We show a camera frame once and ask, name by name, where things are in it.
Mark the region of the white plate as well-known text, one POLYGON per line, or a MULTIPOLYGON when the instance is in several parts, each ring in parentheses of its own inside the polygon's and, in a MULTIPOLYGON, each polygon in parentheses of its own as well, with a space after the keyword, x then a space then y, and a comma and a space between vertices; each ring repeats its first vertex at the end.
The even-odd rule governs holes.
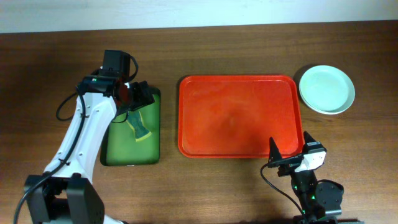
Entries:
POLYGON ((301 95, 303 102, 317 113, 333 115, 346 111, 354 103, 355 95, 301 95))

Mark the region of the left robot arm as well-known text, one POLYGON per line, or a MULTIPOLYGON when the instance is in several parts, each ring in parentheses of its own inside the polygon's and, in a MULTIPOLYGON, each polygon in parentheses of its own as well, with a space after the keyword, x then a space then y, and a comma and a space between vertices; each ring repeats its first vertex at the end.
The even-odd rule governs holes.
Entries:
POLYGON ((136 59, 121 50, 105 50, 103 65, 77 84, 76 108, 56 155, 43 174, 29 175, 17 204, 17 223, 27 204, 33 223, 116 223, 105 214, 93 187, 93 171, 103 137, 121 114, 136 141, 151 135, 139 109, 155 99, 147 82, 134 82, 136 59))

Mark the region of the green and yellow sponge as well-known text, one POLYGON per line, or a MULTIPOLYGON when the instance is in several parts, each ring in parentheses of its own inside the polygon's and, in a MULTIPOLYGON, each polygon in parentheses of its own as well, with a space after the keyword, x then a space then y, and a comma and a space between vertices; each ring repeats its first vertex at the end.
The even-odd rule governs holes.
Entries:
POLYGON ((134 132, 134 138, 137 142, 147 139, 152 133, 145 125, 140 111, 129 112, 127 123, 134 132))

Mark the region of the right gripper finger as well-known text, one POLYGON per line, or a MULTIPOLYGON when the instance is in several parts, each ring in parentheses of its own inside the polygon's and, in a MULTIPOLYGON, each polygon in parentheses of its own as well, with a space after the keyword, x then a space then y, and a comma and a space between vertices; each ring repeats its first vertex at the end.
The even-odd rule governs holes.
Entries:
POLYGON ((277 147, 273 137, 269 138, 269 162, 276 162, 282 160, 282 156, 279 152, 279 148, 277 147))
POLYGON ((303 138, 304 138, 305 143, 310 143, 310 142, 316 141, 307 131, 303 132, 303 138))

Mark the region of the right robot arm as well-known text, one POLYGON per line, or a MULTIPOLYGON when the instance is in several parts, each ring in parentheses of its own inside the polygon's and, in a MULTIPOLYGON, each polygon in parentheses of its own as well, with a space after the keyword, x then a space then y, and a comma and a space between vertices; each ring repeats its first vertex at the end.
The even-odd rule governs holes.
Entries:
POLYGON ((332 180, 316 178, 315 170, 324 164, 327 149, 309 133, 304 132, 303 136, 302 152, 286 158, 281 156, 274 139, 270 138, 268 163, 263 165, 263 168, 278 168, 279 177, 290 176, 298 202, 268 180, 266 183, 298 208, 300 215, 293 217, 294 223, 337 223, 336 217, 342 214, 344 187, 332 180))

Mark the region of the light green plate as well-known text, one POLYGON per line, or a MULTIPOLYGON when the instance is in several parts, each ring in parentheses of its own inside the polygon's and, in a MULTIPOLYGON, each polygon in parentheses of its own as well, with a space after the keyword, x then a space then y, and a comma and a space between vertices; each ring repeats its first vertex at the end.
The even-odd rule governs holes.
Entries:
POLYGON ((329 65, 317 65, 306 70, 298 83, 301 95, 355 95, 350 77, 329 65))

